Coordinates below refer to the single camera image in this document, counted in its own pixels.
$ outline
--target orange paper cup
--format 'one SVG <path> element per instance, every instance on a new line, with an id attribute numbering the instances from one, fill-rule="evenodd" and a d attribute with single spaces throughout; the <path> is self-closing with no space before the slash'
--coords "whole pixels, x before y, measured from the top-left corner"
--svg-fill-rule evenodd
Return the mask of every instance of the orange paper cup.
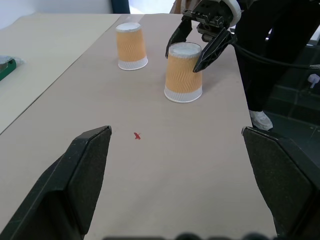
<path id="1" fill-rule="evenodd" d="M 165 96 L 176 103 L 190 103 L 202 94 L 202 72 L 194 73 L 201 46 L 179 42 L 169 48 Z"/>
<path id="2" fill-rule="evenodd" d="M 146 47 L 141 25 L 126 22 L 116 28 L 118 66 L 123 70 L 137 70 L 148 63 Z"/>

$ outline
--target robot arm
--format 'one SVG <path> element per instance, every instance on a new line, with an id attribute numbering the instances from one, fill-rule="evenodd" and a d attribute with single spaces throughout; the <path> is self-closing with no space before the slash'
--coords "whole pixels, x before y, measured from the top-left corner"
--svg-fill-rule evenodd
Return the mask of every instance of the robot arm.
<path id="1" fill-rule="evenodd" d="M 202 34 L 206 47 L 193 69 L 200 72 L 213 63 L 229 44 L 237 41 L 237 37 L 228 31 L 237 24 L 241 11 L 248 10 L 254 0 L 202 0 L 193 10 L 185 10 L 182 22 L 171 36 L 166 47 L 165 57 L 168 58 L 172 44 L 186 42 L 192 31 L 191 21 L 199 22 L 197 31 Z"/>

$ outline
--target beige table surface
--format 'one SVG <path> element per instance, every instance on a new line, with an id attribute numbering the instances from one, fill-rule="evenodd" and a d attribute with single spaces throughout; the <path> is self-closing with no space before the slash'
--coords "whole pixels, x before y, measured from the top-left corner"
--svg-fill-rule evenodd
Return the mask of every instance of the beige table surface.
<path id="1" fill-rule="evenodd" d="M 24 16 L 0 30 L 0 55 L 22 58 L 0 81 L 0 134 L 83 54 L 119 14 Z"/>
<path id="2" fill-rule="evenodd" d="M 243 126 L 251 124 L 232 47 L 203 72 L 203 95 L 165 98 L 165 49 L 179 15 L 145 15 L 149 63 L 117 66 L 115 27 L 100 37 L 0 135 L 0 230 L 41 173 L 84 131 L 111 125 L 100 197 L 86 240 L 181 232 L 273 236 Z M 188 40 L 204 46 L 194 30 Z M 141 140 L 135 139 L 140 133 Z"/>

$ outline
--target red x mark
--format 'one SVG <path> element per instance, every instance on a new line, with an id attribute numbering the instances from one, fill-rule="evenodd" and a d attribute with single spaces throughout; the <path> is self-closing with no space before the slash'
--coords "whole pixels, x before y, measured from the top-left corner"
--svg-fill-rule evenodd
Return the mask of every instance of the red x mark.
<path id="1" fill-rule="evenodd" d="M 140 139 L 141 139 L 141 138 L 140 138 L 140 134 L 141 134 L 141 133 L 136 133 L 136 132 L 134 132 L 135 139 L 140 140 Z"/>

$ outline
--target black pants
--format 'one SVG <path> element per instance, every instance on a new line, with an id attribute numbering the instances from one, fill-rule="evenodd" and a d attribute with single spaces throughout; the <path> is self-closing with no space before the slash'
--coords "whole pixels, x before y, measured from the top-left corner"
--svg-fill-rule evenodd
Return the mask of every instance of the black pants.
<path id="1" fill-rule="evenodd" d="M 235 33 L 237 44 L 250 52 L 293 63 L 319 25 L 320 5 L 316 1 L 258 0 L 242 13 Z M 237 51 L 236 57 L 249 110 L 260 112 L 287 68 L 257 63 Z"/>

